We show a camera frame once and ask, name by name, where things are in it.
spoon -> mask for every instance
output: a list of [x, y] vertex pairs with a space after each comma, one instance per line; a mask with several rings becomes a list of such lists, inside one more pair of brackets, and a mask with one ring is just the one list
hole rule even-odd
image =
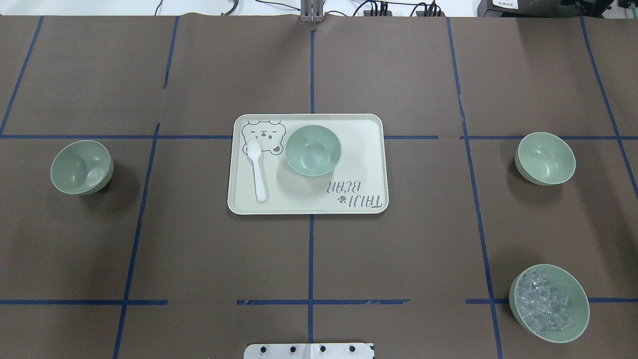
[[259, 170], [259, 156], [262, 155], [262, 148], [257, 141], [252, 140], [248, 142], [248, 157], [253, 161], [253, 170], [255, 172], [255, 194], [257, 195], [257, 202], [264, 202], [266, 200], [266, 189], [263, 186], [262, 172]]

sage green bowl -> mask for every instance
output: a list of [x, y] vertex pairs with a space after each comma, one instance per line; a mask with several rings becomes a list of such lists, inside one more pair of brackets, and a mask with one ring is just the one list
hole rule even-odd
[[304, 176], [316, 177], [332, 171], [341, 159], [341, 142], [329, 129], [304, 126], [294, 131], [286, 145], [286, 160]]
[[91, 140], [68, 145], [51, 165], [51, 182], [65, 194], [95, 193], [106, 186], [112, 176], [113, 158], [104, 145]]
[[541, 186], [559, 185], [576, 171], [576, 157], [560, 137], [547, 132], [525, 136], [514, 155], [516, 168], [526, 180]]
[[[551, 278], [552, 285], [560, 292], [569, 296], [571, 302], [569, 313], [570, 319], [574, 324], [573, 327], [566, 330], [539, 334], [534, 332], [527, 324], [525, 324], [521, 318], [521, 313], [518, 310], [516, 289], [523, 277], [523, 274], [532, 269], [546, 273], [549, 278]], [[587, 295], [585, 294], [585, 290], [582, 288], [581, 284], [578, 283], [578, 280], [576, 280], [573, 275], [569, 274], [568, 271], [552, 264], [536, 264], [535, 266], [527, 268], [519, 274], [518, 277], [516, 277], [510, 287], [510, 308], [512, 309], [512, 313], [514, 313], [514, 317], [523, 326], [523, 328], [527, 329], [530, 333], [537, 337], [552, 343], [568, 343], [576, 340], [582, 335], [587, 328], [587, 324], [590, 322], [590, 303], [587, 299]]]

label sticker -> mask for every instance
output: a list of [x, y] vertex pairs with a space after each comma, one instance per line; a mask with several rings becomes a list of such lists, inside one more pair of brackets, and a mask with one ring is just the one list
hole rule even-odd
[[494, 6], [518, 10], [518, 0], [492, 0]]

empty bowl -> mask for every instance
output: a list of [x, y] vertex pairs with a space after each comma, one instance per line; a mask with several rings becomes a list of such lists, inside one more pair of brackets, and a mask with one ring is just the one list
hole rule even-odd
[[569, 180], [576, 170], [576, 158], [569, 145], [547, 132], [525, 136], [514, 161], [526, 180], [542, 186], [559, 185]]
[[101, 190], [113, 175], [113, 158], [96, 141], [74, 142], [57, 154], [51, 182], [65, 194], [86, 195]]
[[332, 171], [341, 159], [341, 142], [329, 129], [309, 125], [294, 131], [286, 145], [290, 167], [305, 176], [321, 176]]
[[[519, 309], [519, 306], [522, 305], [522, 303], [518, 303], [519, 299], [517, 298], [516, 291], [519, 289], [519, 286], [524, 285], [521, 280], [523, 275], [532, 270], [536, 270], [539, 273], [545, 273], [547, 278], [550, 280], [549, 285], [553, 287], [554, 290], [569, 298], [569, 304], [567, 306], [569, 312], [568, 316], [571, 321], [571, 326], [569, 328], [553, 332], [543, 332], [530, 328], [530, 326], [525, 323], [525, 320], [523, 320], [522, 316], [525, 315], [525, 313], [522, 313]], [[569, 274], [568, 271], [551, 264], [536, 264], [535, 266], [531, 266], [524, 270], [518, 275], [518, 277], [516, 277], [510, 287], [510, 308], [512, 309], [512, 313], [516, 320], [525, 329], [537, 337], [552, 343], [567, 343], [575, 340], [582, 335], [590, 321], [590, 303], [581, 284], [578, 283], [578, 280], [576, 280], [573, 275]]]

cartoon bear face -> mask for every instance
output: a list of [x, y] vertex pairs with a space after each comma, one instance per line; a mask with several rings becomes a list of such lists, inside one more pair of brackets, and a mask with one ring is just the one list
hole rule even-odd
[[242, 151], [248, 154], [246, 148], [248, 141], [256, 140], [262, 148], [262, 152], [270, 151], [273, 155], [283, 152], [283, 136], [286, 134], [286, 127], [280, 121], [248, 121], [241, 129], [244, 137], [244, 147]]

